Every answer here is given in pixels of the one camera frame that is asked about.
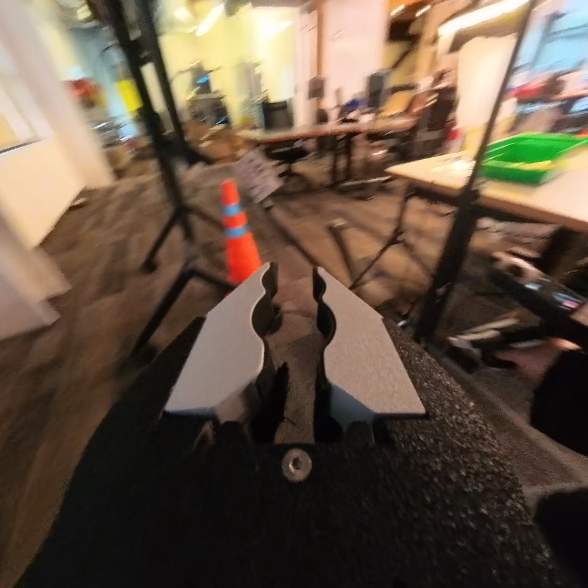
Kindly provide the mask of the person's right forearm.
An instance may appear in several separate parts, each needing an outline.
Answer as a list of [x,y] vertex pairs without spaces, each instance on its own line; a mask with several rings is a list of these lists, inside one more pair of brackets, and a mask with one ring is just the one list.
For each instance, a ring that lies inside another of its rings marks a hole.
[[587,353],[563,351],[533,392],[531,425],[587,456]]

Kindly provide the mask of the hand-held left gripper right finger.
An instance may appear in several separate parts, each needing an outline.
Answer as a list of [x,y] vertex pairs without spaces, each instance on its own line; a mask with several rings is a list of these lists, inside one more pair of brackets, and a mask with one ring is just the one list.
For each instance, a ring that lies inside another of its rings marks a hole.
[[313,269],[322,373],[334,420],[426,415],[382,316],[324,268]]

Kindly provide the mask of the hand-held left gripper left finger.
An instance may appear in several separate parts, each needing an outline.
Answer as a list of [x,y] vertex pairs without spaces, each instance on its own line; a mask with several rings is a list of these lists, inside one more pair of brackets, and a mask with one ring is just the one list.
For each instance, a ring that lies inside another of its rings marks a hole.
[[266,335],[274,321],[277,263],[262,265],[207,315],[165,413],[200,418],[254,418],[275,373]]

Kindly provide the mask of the orange traffic cone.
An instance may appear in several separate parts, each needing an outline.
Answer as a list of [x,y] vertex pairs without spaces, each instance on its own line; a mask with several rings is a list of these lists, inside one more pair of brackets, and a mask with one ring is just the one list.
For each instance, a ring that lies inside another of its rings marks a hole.
[[229,282],[239,285],[261,268],[261,258],[234,180],[222,182],[221,198]]

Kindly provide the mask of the green plastic bin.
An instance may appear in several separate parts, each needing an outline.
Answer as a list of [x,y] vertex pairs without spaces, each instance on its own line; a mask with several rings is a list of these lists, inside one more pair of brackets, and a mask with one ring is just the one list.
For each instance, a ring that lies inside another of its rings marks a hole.
[[514,135],[489,144],[480,177],[538,186],[564,171],[570,159],[587,151],[587,138],[554,133]]

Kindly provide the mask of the black light stand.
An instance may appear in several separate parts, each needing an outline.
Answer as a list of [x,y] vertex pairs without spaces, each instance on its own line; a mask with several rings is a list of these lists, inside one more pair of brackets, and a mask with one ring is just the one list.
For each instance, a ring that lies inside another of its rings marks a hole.
[[[174,228],[179,228],[181,231],[187,249],[185,254],[187,263],[192,266],[195,265],[193,259],[197,256],[196,234],[192,226],[192,218],[198,217],[219,230],[223,229],[223,224],[199,206],[188,204],[180,187],[175,164],[182,162],[188,166],[199,163],[210,165],[212,160],[192,147],[186,140],[158,43],[151,3],[131,1],[130,5],[132,9],[129,13],[125,1],[101,1],[100,11],[126,57],[128,70],[139,96],[138,113],[151,138],[152,150],[172,209],[171,216],[146,255],[142,268],[146,272],[153,272],[156,269],[157,255]],[[164,131],[143,75],[143,67],[149,64],[155,68],[166,112],[172,123],[171,133]]]
[[479,171],[500,111],[503,94],[511,78],[511,71],[516,63],[522,40],[529,27],[536,4],[537,1],[526,1],[526,11],[518,29],[516,42],[498,88],[489,120],[481,137],[472,172],[465,186],[459,192],[458,208],[454,215],[453,223],[447,234],[445,246],[440,255],[430,288],[423,298],[421,313],[413,333],[414,341],[422,346],[426,346],[435,334],[465,262],[476,222],[474,209],[477,200],[480,198]]

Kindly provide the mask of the white sign board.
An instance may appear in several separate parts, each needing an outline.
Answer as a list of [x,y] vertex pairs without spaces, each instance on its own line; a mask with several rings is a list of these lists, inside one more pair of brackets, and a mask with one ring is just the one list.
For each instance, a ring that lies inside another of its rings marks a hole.
[[240,157],[236,163],[236,175],[241,187],[255,203],[267,200],[284,185],[277,167],[261,148],[255,148]]

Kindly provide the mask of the wooden table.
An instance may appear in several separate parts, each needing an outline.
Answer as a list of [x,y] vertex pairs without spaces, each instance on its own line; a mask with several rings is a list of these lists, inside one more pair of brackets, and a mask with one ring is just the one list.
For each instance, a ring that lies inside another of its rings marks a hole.
[[354,181],[350,180],[352,171],[352,139],[359,135],[373,135],[373,134],[402,134],[410,131],[415,127],[417,117],[411,115],[393,115],[391,117],[374,119],[366,122],[330,122],[317,123],[314,125],[303,125],[293,127],[290,129],[241,129],[238,130],[236,136],[241,140],[253,143],[256,146],[270,145],[281,142],[296,142],[308,141],[316,138],[335,137],[345,140],[345,154],[346,160],[346,175],[344,180],[337,178],[337,162],[339,152],[336,145],[334,145],[333,160],[331,166],[330,183],[328,187],[342,187],[343,185],[351,185]]

